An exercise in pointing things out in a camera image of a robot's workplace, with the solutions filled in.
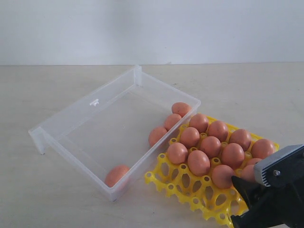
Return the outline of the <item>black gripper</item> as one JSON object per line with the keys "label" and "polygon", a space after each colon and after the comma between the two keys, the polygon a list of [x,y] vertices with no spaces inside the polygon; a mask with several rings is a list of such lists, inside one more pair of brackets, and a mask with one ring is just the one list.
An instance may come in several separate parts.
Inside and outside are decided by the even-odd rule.
{"label": "black gripper", "polygon": [[277,189],[264,188],[259,183],[237,176],[232,176],[231,179],[234,188],[250,209],[240,216],[230,216],[233,227],[270,228],[281,224],[290,228],[304,226],[303,180]]}

